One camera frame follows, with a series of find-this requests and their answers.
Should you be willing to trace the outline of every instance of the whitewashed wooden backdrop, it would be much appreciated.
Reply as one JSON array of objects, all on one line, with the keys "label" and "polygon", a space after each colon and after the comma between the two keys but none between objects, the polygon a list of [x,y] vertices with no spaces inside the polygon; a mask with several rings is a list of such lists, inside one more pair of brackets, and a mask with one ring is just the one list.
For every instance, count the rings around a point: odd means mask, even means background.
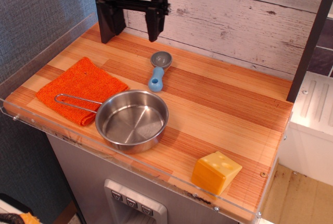
[{"label": "whitewashed wooden backdrop", "polygon": [[[321,0],[169,0],[158,42],[292,80]],[[144,13],[126,32],[148,38]]]}]

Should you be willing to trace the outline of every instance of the wooden floor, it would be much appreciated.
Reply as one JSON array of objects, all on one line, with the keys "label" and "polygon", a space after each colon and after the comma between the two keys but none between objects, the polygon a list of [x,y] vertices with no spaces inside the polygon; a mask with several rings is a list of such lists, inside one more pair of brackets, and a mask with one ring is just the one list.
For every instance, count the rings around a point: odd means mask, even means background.
[{"label": "wooden floor", "polygon": [[262,217],[274,224],[333,223],[333,186],[278,165]]}]

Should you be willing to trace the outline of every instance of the wire handle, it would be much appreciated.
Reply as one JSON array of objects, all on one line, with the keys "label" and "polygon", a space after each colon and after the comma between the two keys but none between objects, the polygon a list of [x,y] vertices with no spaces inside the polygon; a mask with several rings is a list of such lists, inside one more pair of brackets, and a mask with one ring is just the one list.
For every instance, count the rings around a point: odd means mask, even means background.
[{"label": "wire handle", "polygon": [[97,113],[97,112],[96,112],[96,111],[93,111],[93,110],[91,110],[91,109],[88,109],[88,108],[83,108],[83,107],[80,107],[80,106],[77,106],[77,105],[73,105],[73,104],[69,104],[69,103],[65,103],[65,102],[59,101],[59,100],[58,100],[58,97],[60,97],[60,96],[67,96],[67,97],[71,97],[71,98],[75,98],[75,99],[83,100],[83,101],[86,101],[86,102],[97,103],[97,104],[102,105],[102,103],[100,103],[100,102],[96,102],[96,101],[92,101],[92,100],[84,99],[84,98],[77,97],[77,96],[73,96],[73,95],[58,94],[58,95],[56,95],[56,96],[54,97],[54,101],[57,102],[57,103],[65,104],[65,105],[68,105],[68,106],[72,106],[72,107],[74,107],[74,108],[83,109],[83,110],[86,110],[86,111],[89,111],[89,112],[92,112],[92,113]]}]

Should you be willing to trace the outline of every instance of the yellow cheese wedge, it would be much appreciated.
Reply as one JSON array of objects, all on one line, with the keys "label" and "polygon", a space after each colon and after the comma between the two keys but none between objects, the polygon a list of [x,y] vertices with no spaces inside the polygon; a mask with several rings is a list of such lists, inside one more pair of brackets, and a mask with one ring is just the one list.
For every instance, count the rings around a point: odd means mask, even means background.
[{"label": "yellow cheese wedge", "polygon": [[192,183],[215,195],[220,195],[242,166],[217,151],[197,160]]}]

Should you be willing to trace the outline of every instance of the orange towel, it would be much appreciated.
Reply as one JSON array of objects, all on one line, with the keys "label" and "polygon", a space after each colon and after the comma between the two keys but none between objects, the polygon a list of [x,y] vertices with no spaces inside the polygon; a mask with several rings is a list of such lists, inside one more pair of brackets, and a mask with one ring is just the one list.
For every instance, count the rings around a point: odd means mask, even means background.
[{"label": "orange towel", "polygon": [[[128,88],[125,83],[96,67],[89,58],[84,57],[54,81],[41,88],[36,93],[36,97],[67,119],[85,126],[95,119],[95,113],[57,103],[54,97],[58,94],[69,94],[102,103],[112,95]],[[93,111],[97,111],[100,107],[99,104],[64,96],[58,97],[58,100]]]}]

